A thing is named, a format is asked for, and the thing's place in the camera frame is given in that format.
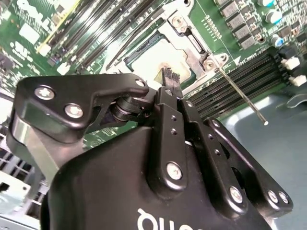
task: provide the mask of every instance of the screw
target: screw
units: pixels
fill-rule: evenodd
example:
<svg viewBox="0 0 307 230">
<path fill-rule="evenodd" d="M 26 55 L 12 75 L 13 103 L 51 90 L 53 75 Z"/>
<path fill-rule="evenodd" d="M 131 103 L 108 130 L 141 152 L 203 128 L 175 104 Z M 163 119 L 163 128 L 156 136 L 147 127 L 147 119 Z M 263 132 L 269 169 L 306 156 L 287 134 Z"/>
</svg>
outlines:
<svg viewBox="0 0 307 230">
<path fill-rule="evenodd" d="M 169 90 L 169 89 L 166 89 L 165 92 L 170 95 L 170 96 L 173 96 L 173 93 Z"/>
<path fill-rule="evenodd" d="M 217 150 L 217 149 L 215 149 L 215 150 L 214 150 L 214 153 L 215 153 L 216 155 L 218 155 L 218 156 L 220 156 L 220 155 L 221 155 L 220 151 L 219 151 L 219 150 Z"/>
<path fill-rule="evenodd" d="M 175 130 L 174 128 L 173 128 L 173 129 L 171 129 L 171 134 L 173 134 L 173 135 L 177 135 L 177 130 Z"/>
<path fill-rule="evenodd" d="M 218 128 L 220 127 L 220 124 L 216 120 L 213 120 L 212 123 L 214 124 L 215 127 Z"/>
<path fill-rule="evenodd" d="M 209 71 L 212 70 L 215 67 L 214 63 L 211 60 L 205 61 L 204 66 Z"/>
<path fill-rule="evenodd" d="M 182 172 L 181 169 L 174 163 L 168 163 L 166 166 L 166 170 L 168 175 L 173 180 L 180 180 L 182 178 Z"/>
<path fill-rule="evenodd" d="M 187 104 L 189 107 L 193 107 L 193 104 L 191 102 L 187 101 Z"/>
<path fill-rule="evenodd" d="M 42 100 L 51 100 L 54 98 L 54 92 L 46 87 L 39 87 L 35 89 L 34 94 L 36 95 L 36 97 Z"/>
<path fill-rule="evenodd" d="M 280 198 L 281 198 L 286 204 L 289 203 L 289 200 L 287 199 L 286 195 L 285 195 L 283 192 L 279 192 L 278 194 L 279 194 Z"/>
<path fill-rule="evenodd" d="M 139 79 L 137 79 L 137 80 L 135 80 L 135 81 L 136 81 L 136 83 L 137 83 L 139 86 L 145 87 L 145 83 L 144 83 L 143 81 L 141 81 L 141 80 L 139 80 Z"/>
<path fill-rule="evenodd" d="M 241 204 L 243 202 L 243 197 L 242 197 L 240 191 L 236 187 L 231 186 L 229 188 L 229 191 L 230 191 L 231 197 L 233 198 L 233 200 L 235 202 L 237 202 L 239 204 Z"/>
<path fill-rule="evenodd" d="M 72 118 L 80 118 L 83 116 L 83 111 L 76 104 L 69 104 L 65 107 L 65 113 Z"/>
<path fill-rule="evenodd" d="M 276 204 L 278 203 L 278 198 L 277 198 L 276 194 L 275 194 L 273 191 L 269 190 L 269 191 L 268 191 L 268 195 L 269 195 L 270 199 L 271 199 L 274 203 L 276 203 Z"/>
<path fill-rule="evenodd" d="M 174 17 L 173 20 L 172 20 L 172 24 L 175 28 L 179 28 L 182 26 L 183 24 L 183 21 L 181 20 L 180 17 Z"/>
</svg>

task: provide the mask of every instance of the white connector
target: white connector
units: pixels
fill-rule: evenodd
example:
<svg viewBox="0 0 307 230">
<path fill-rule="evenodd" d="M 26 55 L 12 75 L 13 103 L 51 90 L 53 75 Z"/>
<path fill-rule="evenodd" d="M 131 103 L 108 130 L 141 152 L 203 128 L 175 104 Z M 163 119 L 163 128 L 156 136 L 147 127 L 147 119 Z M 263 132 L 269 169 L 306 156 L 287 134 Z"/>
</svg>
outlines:
<svg viewBox="0 0 307 230">
<path fill-rule="evenodd" d="M 49 53 L 50 50 L 51 50 L 51 46 L 45 44 L 40 49 L 39 53 L 41 54 L 41 56 L 46 57 L 46 55 Z"/>
<path fill-rule="evenodd" d="M 11 93 L 7 92 L 4 89 L 0 89 L 0 92 L 8 95 L 9 97 L 12 97 L 12 98 L 14 97 L 14 95 L 12 95 Z M 13 107 L 13 102 L 10 102 L 6 99 L 0 98 L 0 109 L 1 109 L 0 125 L 2 123 L 4 123 L 8 119 L 8 117 L 10 116 L 11 111 L 12 111 L 12 107 Z"/>
<path fill-rule="evenodd" d="M 57 72 L 63 76 L 70 70 L 70 68 L 71 66 L 68 65 L 67 62 L 64 62 L 58 67 Z"/>
<path fill-rule="evenodd" d="M 297 77 L 289 77 L 289 81 L 297 86 L 297 87 L 300 87 L 302 84 L 306 83 L 307 81 L 307 78 L 306 78 L 306 75 L 299 75 Z"/>
<path fill-rule="evenodd" d="M 299 66 L 300 61 L 298 57 L 292 57 L 290 59 L 283 59 L 281 63 L 286 69 L 293 70 L 295 67 Z"/>
</svg>

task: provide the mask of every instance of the clamp mechanism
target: clamp mechanism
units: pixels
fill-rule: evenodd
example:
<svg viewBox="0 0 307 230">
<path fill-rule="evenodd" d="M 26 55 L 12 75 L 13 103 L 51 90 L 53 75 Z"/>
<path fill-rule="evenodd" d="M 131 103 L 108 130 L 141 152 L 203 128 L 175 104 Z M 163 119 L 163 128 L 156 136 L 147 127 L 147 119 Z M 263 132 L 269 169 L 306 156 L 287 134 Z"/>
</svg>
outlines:
<svg viewBox="0 0 307 230">
<path fill-rule="evenodd" d="M 152 127 L 146 180 L 159 198 L 176 199 L 189 186 L 188 144 L 197 156 L 204 197 L 221 215 L 237 219 L 256 209 L 276 218 L 290 212 L 289 195 L 219 121 L 203 123 L 194 105 L 182 98 L 178 82 L 170 77 L 156 92 L 133 74 L 23 79 L 8 145 L 52 181 L 65 163 L 90 154 L 82 149 L 86 133 L 136 121 Z"/>
</svg>

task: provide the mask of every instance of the black mounting arm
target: black mounting arm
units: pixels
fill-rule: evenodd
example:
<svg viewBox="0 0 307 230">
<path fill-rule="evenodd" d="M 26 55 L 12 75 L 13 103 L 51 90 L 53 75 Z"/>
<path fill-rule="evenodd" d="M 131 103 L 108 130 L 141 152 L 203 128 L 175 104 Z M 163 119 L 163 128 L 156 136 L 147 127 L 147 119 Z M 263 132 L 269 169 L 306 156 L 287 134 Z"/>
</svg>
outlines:
<svg viewBox="0 0 307 230">
<path fill-rule="evenodd" d="M 55 230 L 158 230 L 164 219 L 170 229 L 259 230 L 271 229 L 265 219 L 293 209 L 219 121 L 203 124 L 178 78 L 169 81 L 158 91 L 133 74 L 18 83 L 8 145 L 52 181 L 42 226 L 48 216 Z M 127 121 L 139 125 L 83 153 L 86 133 Z M 144 212 L 149 225 L 140 222 Z"/>
</svg>

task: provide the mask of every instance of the green circuit board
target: green circuit board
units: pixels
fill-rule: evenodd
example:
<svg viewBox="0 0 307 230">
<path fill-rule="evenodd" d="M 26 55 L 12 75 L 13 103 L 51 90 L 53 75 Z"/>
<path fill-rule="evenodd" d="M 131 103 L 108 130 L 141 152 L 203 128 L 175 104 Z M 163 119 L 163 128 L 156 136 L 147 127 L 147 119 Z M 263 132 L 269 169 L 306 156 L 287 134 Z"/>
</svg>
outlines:
<svg viewBox="0 0 307 230">
<path fill-rule="evenodd" d="M 70 37 L 80 31 L 80 27 L 87 22 L 87 17 L 90 17 L 91 13 L 95 11 L 95 7 L 103 0 L 75 0 L 71 1 L 69 6 L 64 6 L 68 1 L 63 0 L 0 0 L 0 52 L 13 62 L 13 67 L 0 75 L 2 87 L 14 93 L 17 82 L 25 77 L 79 73 L 78 71 L 83 61 L 100 49 L 103 46 L 103 39 L 112 36 L 112 30 L 121 27 L 124 21 L 129 18 L 129 15 L 133 14 L 144 1 L 130 1 L 127 11 L 118 17 L 117 21 L 114 20 L 108 27 L 109 29 L 105 29 L 105 35 L 98 36 L 99 39 L 96 39 L 82 55 L 75 58 L 67 66 L 68 64 L 64 65 L 64 63 L 70 62 L 75 53 L 80 51 L 84 44 L 93 38 L 93 35 L 99 31 L 98 26 L 111 17 L 112 11 L 120 7 L 124 2 L 123 0 L 106 1 L 109 2 L 108 10 L 100 15 L 100 19 L 95 22 L 96 24 L 93 23 L 91 24 L 92 26 L 85 27 L 84 34 L 78 41 L 72 41 L 71 48 L 62 54 L 60 58 L 56 57 L 56 54 L 68 43 L 67 39 L 69 40 Z M 67 31 L 70 23 L 74 22 L 74 18 L 78 16 L 78 12 L 90 2 L 92 6 L 87 11 L 87 17 L 80 17 Z M 144 4 L 145 9 L 136 13 L 136 16 L 129 20 L 130 24 L 123 27 L 122 32 L 83 68 L 81 74 L 99 74 L 108 55 L 112 54 L 112 50 L 123 43 L 156 10 L 171 2 L 172 0 L 154 0 Z M 193 4 L 189 12 L 189 18 L 208 47 L 214 53 L 224 52 L 229 55 L 229 61 L 223 67 L 226 72 L 233 71 L 272 46 L 272 35 L 279 34 L 284 28 L 288 28 L 287 34 L 283 36 L 284 43 L 294 43 L 301 53 L 306 52 L 306 41 L 298 42 L 296 40 L 297 36 L 307 32 L 307 3 L 305 0 L 276 0 L 270 7 L 260 6 L 256 0 L 237 0 L 236 6 L 239 11 L 246 6 L 250 7 L 248 14 L 244 15 L 244 20 L 255 18 L 254 29 L 259 31 L 254 35 L 255 43 L 246 49 L 242 48 L 232 29 L 229 28 L 227 19 L 221 14 L 222 7 L 218 6 L 217 2 L 214 0 L 187 2 Z M 276 9 L 283 14 L 283 18 L 277 24 L 265 22 L 266 14 L 272 9 Z M 152 23 L 126 49 L 126 52 L 146 40 L 153 31 L 164 23 L 167 22 L 160 20 Z M 60 36 L 61 33 L 66 33 L 66 38 L 58 41 L 55 45 L 46 46 L 50 40 L 55 36 Z M 194 80 L 195 76 L 191 75 L 188 84 L 193 83 Z M 200 91 L 203 87 L 205 85 L 198 87 L 191 93 Z M 104 129 L 87 135 L 84 143 L 91 148 L 135 126 L 135 123 L 128 123 L 125 127 Z"/>
</svg>

